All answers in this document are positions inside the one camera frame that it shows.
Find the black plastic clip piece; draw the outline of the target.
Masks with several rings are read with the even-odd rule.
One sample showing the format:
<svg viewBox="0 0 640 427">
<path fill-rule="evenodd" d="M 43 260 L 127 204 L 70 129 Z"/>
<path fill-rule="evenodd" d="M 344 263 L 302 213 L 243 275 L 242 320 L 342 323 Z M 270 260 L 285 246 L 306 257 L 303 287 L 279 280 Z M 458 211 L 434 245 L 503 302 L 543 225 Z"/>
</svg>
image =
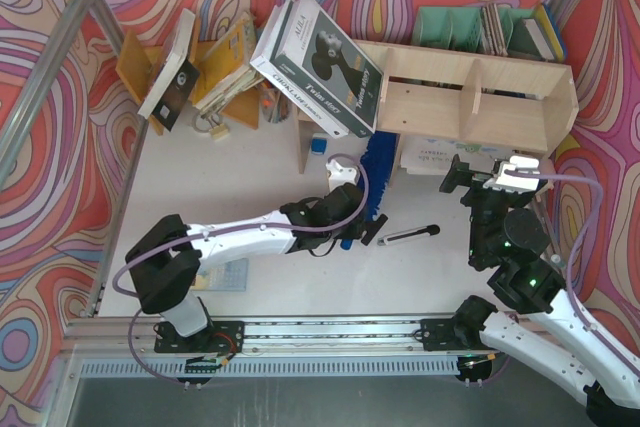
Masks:
<svg viewBox="0 0 640 427">
<path fill-rule="evenodd" d="M 380 214 L 375 220 L 367 221 L 364 224 L 364 232 L 361 238 L 361 243 L 364 246 L 368 246 L 374 238 L 378 235 L 379 231 L 388 221 L 388 216 L 386 214 Z"/>
</svg>

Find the blue fluffy duster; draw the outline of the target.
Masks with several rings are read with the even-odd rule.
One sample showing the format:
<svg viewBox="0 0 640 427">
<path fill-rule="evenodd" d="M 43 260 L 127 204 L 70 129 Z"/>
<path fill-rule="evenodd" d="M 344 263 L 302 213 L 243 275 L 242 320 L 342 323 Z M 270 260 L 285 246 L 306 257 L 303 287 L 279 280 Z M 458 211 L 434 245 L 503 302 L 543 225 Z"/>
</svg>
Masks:
<svg viewBox="0 0 640 427">
<path fill-rule="evenodd" d="M 393 172 L 397 142 L 397 134 L 377 131 L 369 138 L 366 150 L 360 158 L 369 182 L 366 201 L 368 221 L 383 214 L 380 206 Z"/>
</svg>

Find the white black utility knife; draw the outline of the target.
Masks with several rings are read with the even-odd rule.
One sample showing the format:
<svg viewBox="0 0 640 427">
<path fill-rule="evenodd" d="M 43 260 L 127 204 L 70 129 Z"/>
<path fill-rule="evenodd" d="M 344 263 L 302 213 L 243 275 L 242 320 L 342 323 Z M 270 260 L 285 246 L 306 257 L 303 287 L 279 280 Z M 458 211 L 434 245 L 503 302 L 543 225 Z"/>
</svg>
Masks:
<svg viewBox="0 0 640 427">
<path fill-rule="evenodd" d="M 435 236 L 440 233 L 440 226 L 437 224 L 431 224 L 423 227 L 418 227 L 410 230 L 387 234 L 377 239 L 377 246 L 389 246 L 394 243 L 405 242 L 414 237 L 423 235 Z"/>
</svg>

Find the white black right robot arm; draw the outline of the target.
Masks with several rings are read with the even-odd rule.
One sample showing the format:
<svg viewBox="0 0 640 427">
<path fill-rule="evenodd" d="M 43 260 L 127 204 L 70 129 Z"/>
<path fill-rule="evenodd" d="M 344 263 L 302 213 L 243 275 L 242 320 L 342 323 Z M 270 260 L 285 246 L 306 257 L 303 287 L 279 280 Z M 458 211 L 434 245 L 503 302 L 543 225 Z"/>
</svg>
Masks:
<svg viewBox="0 0 640 427">
<path fill-rule="evenodd" d="M 447 338 L 475 349 L 496 349 L 537 371 L 584 406 L 597 426 L 639 423 L 639 357 L 579 301 L 572 264 L 559 269 L 543 254 L 550 244 L 528 205 L 558 174 L 539 160 L 514 155 L 489 173 L 473 171 L 458 156 L 442 193 L 463 186 L 460 202 L 471 211 L 468 263 L 492 270 L 488 280 L 504 305 L 472 295 L 447 320 Z"/>
</svg>

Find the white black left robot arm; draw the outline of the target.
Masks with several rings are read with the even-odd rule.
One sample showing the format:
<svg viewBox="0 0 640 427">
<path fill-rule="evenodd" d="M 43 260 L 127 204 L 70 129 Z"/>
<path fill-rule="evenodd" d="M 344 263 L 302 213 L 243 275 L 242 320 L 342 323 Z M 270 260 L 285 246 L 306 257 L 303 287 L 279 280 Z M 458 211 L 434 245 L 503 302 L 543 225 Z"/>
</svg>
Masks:
<svg viewBox="0 0 640 427">
<path fill-rule="evenodd" d="M 161 218 L 125 255 L 141 312 L 160 315 L 183 338 L 208 329 L 209 315 L 191 292 L 201 267 L 261 255 L 313 253 L 364 231 L 366 191 L 347 182 L 326 196 L 287 203 L 264 216 L 227 224 Z"/>
</svg>

